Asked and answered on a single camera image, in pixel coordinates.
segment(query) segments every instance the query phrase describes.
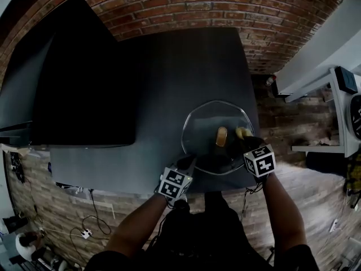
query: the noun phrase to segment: floor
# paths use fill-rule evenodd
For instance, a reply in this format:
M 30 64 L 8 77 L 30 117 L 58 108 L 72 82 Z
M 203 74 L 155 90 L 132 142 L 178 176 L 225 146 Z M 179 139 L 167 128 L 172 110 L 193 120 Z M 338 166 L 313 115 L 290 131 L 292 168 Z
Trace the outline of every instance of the floor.
M 305 168 L 305 154 L 290 149 L 293 143 L 337 143 L 334 129 L 335 114 L 332 103 L 323 101 L 322 91 L 318 91 L 296 102 L 285 104 L 281 98 L 273 98 L 264 80 L 253 80 L 257 98 L 261 135 L 271 143 L 278 162 L 277 175 L 299 207 L 305 222 L 307 240 L 320 270 L 330 270 L 335 266 L 346 246 L 348 237 L 359 239 L 361 216 L 346 205 L 342 192 L 344 179 L 332 174 L 322 174 Z M 52 181 L 47 170 L 48 158 L 27 156 L 22 159 L 25 184 L 21 184 L 10 171 L 7 157 L 8 175 L 12 197 L 16 209 L 24 211 L 34 219 L 37 226 L 44 227 L 48 240 L 56 246 L 56 252 L 65 258 L 84 266 L 70 240 L 69 232 L 81 228 L 82 219 L 94 215 L 94 207 L 89 193 L 76 195 L 74 190 L 63 190 Z M 244 190 L 223 193 L 231 208 L 241 214 Z M 94 192 L 95 205 L 99 217 L 105 220 L 112 230 L 131 211 L 147 198 L 140 195 L 111 194 Z M 188 196 L 192 212 L 204 210 L 201 194 Z M 36 216 L 33 204 L 37 205 Z M 340 220 L 338 230 L 330 233 L 334 219 Z M 243 219 L 244 230 L 250 244 L 264 258 L 270 255 L 274 245 L 267 207 L 262 192 L 248 195 Z M 96 220 L 85 221 L 85 227 L 94 236 L 108 238 L 98 231 Z M 77 251 L 85 260 L 100 252 L 107 244 L 106 239 L 84 240 L 74 230 L 72 239 Z

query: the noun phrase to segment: gray tabletop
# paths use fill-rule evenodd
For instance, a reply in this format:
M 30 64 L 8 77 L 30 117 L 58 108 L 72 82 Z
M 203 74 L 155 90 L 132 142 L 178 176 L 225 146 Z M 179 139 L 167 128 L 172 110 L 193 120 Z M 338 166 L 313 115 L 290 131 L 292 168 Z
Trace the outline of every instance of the gray tabletop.
M 181 135 L 188 114 L 214 99 L 241 107 L 259 133 L 252 82 L 235 28 L 176 30 L 133 38 L 119 47 L 126 63 L 120 59 L 117 79 L 135 82 L 137 90 L 135 143 L 114 148 L 51 148 L 55 181 L 97 190 L 152 193 L 164 167 L 183 153 Z M 121 119 L 119 109 L 124 106 L 110 107 Z M 196 171 L 193 177 L 190 191 L 200 193 L 254 185 L 244 168 L 225 176 Z

